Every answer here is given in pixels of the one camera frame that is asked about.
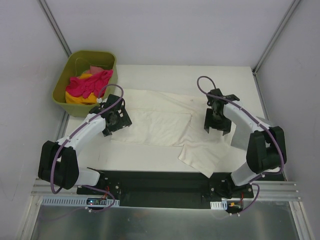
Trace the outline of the white t shirt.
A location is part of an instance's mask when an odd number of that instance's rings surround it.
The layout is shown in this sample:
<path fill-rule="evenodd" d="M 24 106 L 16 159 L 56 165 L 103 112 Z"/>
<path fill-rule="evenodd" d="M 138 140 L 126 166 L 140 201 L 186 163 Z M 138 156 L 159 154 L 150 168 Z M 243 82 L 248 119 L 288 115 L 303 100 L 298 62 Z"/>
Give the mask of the white t shirt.
<path fill-rule="evenodd" d="M 113 142 L 181 147 L 178 159 L 208 178 L 231 148 L 236 126 L 206 132 L 204 98 L 138 89 L 125 89 L 123 98 L 132 124 L 113 133 Z"/>

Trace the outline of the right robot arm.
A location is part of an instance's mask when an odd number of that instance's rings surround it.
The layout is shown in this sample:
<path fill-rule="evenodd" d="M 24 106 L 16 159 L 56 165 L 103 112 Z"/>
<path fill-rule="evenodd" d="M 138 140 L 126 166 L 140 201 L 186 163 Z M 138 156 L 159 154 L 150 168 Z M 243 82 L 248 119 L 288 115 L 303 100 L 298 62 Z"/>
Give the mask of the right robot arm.
<path fill-rule="evenodd" d="M 212 89 L 206 94 L 207 105 L 204 129 L 221 131 L 223 135 L 231 132 L 234 123 L 242 133 L 247 134 L 246 162 L 230 174 L 225 184 L 225 192 L 237 197 L 247 185 L 279 168 L 283 171 L 287 161 L 284 131 L 279 126 L 270 126 L 250 114 L 234 94 L 222 95 L 220 89 Z"/>

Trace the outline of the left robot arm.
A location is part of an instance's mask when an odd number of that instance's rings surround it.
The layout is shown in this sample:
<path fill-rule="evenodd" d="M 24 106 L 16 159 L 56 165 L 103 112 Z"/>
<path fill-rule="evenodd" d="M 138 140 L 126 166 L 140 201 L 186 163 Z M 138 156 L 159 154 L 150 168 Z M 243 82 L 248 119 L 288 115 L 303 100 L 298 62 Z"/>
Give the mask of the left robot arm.
<path fill-rule="evenodd" d="M 79 167 L 78 156 L 98 134 L 111 136 L 112 133 L 131 125 L 125 100 L 110 94 L 106 101 L 89 111 L 72 133 L 55 142 L 48 140 L 42 145 L 38 178 L 60 189 L 69 190 L 75 185 L 81 185 L 88 186 L 96 195 L 102 194 L 106 188 L 102 172 L 89 167 Z"/>

